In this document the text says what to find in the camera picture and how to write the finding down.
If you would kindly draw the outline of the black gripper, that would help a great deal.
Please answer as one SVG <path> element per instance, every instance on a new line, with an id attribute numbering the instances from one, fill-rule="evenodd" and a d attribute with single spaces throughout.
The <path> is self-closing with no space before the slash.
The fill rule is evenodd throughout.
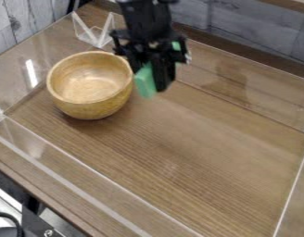
<path id="1" fill-rule="evenodd" d="M 125 22 L 122 29 L 109 32 L 114 43 L 114 52 L 125 56 L 132 71 L 137 72 L 144 64 L 142 56 L 134 54 L 145 46 L 154 48 L 158 44 L 182 40 L 186 37 L 173 29 L 170 5 L 178 0 L 116 0 Z M 176 79 L 176 63 L 160 54 L 150 58 L 153 81 L 157 92 L 164 92 Z"/>

